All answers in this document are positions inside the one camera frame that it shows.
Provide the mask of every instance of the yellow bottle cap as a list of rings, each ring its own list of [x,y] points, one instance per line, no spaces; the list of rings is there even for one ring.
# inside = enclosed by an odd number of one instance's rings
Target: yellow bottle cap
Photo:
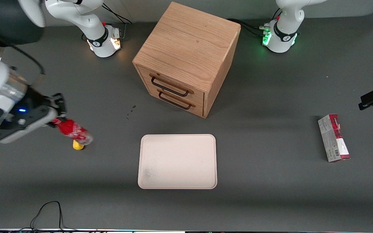
[[[80,143],[78,143],[76,140],[73,140],[73,148],[75,150],[82,150],[84,148],[84,146]]]

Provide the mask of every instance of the red and white box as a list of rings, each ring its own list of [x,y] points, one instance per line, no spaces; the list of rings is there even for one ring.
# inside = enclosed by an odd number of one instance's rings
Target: red and white box
[[[327,161],[337,162],[350,159],[348,148],[342,138],[338,114],[329,114],[317,122],[326,149]]]

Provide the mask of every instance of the white tray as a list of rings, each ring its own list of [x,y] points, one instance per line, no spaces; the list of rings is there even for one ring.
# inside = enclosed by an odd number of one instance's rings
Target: white tray
[[[215,137],[211,134],[143,136],[138,185],[142,189],[215,188]]]

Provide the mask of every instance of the green indicator light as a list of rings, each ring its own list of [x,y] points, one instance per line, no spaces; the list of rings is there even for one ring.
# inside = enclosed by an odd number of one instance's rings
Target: green indicator light
[[[294,35],[294,39],[293,39],[293,42],[291,43],[292,45],[294,44],[294,42],[296,41],[296,37],[297,37],[297,33],[296,35]]]
[[[268,32],[268,34],[265,35],[265,38],[263,39],[263,44],[268,45],[270,38],[271,38],[271,32]]]

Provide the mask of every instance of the drawer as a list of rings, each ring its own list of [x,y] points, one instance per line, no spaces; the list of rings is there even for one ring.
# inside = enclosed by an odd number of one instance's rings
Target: drawer
[[[152,90],[153,88],[158,88],[166,93],[171,93],[172,95],[176,96],[177,99],[184,99],[189,103],[203,105],[204,93],[202,91],[198,91],[190,87],[183,87],[181,84],[169,81],[168,78],[164,77],[164,75],[146,68],[139,66],[138,68],[142,75],[143,81],[148,86],[148,89]]]
[[[194,115],[203,117],[203,106],[188,102],[185,99],[181,99],[179,96],[168,93],[164,90],[162,91],[161,89],[153,88],[150,86],[148,88],[150,88],[149,91],[151,96],[163,100],[170,105],[177,106],[178,108],[183,109],[187,112],[191,112]]]

